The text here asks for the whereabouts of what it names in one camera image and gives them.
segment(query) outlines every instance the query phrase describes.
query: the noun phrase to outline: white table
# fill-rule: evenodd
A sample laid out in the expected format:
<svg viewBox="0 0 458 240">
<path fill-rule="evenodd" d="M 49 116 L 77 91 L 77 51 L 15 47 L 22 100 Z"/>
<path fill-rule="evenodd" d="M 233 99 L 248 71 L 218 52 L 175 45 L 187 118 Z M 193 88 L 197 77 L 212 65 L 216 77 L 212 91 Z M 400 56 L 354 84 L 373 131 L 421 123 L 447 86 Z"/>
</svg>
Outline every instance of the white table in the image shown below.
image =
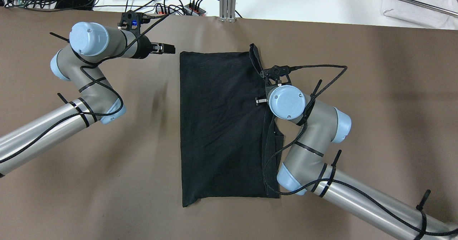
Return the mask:
<svg viewBox="0 0 458 240">
<path fill-rule="evenodd" d="M 150 0 L 132 0 L 129 4 L 143 5 Z M 178 0 L 167 0 L 167 4 L 179 4 Z M 126 0 L 100 0 L 98 5 L 125 5 Z M 453 0 L 454 10 L 458 3 Z M 201 8 L 206 15 L 219 16 L 219 3 L 204 0 Z M 236 0 L 236 10 L 244 18 L 269 20 L 294 20 L 360 25 L 384 25 L 406 28 L 422 28 L 406 21 L 386 17 L 381 14 L 381 0 Z M 124 7 L 99 7 L 99 11 L 123 12 Z"/>
</svg>

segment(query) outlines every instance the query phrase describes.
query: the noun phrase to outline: folded black fabric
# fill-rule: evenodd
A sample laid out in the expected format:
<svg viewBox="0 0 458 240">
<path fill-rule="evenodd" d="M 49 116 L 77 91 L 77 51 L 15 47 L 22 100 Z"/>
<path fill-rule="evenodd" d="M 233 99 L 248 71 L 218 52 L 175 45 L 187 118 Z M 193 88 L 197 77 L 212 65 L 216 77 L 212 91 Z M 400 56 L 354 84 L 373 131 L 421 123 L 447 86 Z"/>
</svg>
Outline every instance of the folded black fabric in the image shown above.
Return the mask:
<svg viewBox="0 0 458 240">
<path fill-rule="evenodd" d="M 180 131 L 183 207 L 215 196 L 279 198 L 262 179 L 283 135 L 267 105 L 259 55 L 249 52 L 180 54 Z M 280 155 L 266 170 L 278 190 Z"/>
</svg>

